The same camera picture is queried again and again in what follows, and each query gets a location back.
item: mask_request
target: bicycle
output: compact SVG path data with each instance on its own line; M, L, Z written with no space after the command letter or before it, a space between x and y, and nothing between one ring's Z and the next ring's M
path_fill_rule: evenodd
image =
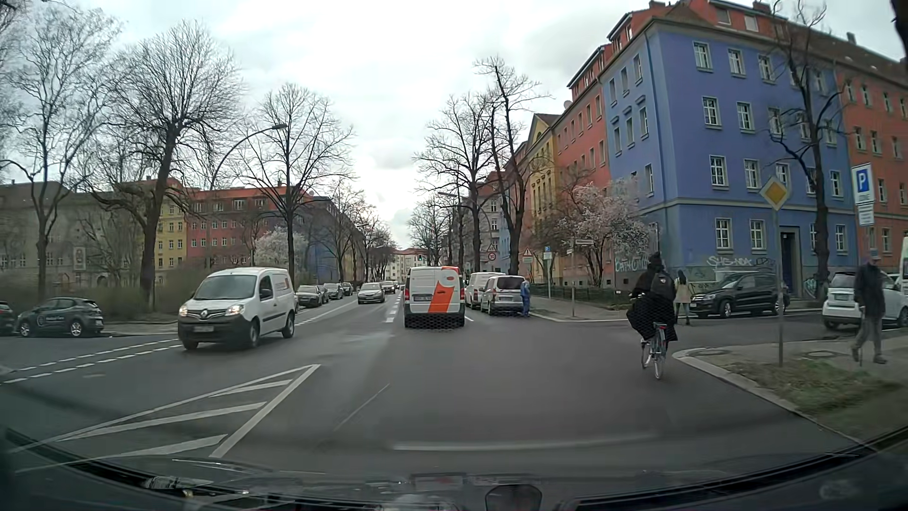
M653 341L647 339L640 340L640 365L646 369L649 366L649 363L653 363L653 370L656 372L656 379L662 379L662 375L665 373L665 360L666 352L668 347L668 342L666 341L666 329L668 325L665 323L653 322L653 327L656 329L656 335L653 337Z

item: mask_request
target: cyclist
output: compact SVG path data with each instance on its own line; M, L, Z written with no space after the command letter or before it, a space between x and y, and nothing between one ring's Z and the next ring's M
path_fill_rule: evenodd
M646 272L637 279L631 291L633 304L627 311L627 320L643 337L643 342L649 342L656 336L654 322L666 324L667 343L677 339L675 294L674 279L666 273L662 256L656 252L649 257Z

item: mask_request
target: yellow diamond sign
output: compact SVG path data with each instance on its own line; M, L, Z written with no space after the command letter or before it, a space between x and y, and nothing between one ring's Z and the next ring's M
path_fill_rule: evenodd
M766 199L766 202L768 202L773 209L778 211L785 204L785 201L788 200L790 191L788 190L788 187L785 186L785 183L773 175L766 181L766 184L763 185L763 188L760 190L760 195Z

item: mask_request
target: road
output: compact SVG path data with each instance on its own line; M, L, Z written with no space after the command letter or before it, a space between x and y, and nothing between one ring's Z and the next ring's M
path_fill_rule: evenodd
M0 385L3 421L81 456L358 476L737 473L849 445L674 360L656 381L627 326L468 311L461 329L407 329L399 299L302 311L294 338L253 350L186 352L174 336L0 338L0 364L17 369ZM766 342L774 326L697 321L673 349Z

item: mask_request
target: person in blue workwear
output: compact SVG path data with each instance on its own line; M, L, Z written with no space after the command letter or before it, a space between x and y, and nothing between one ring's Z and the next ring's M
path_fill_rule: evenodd
M529 282L524 280L520 285L520 299L523 300L523 316L529 317Z

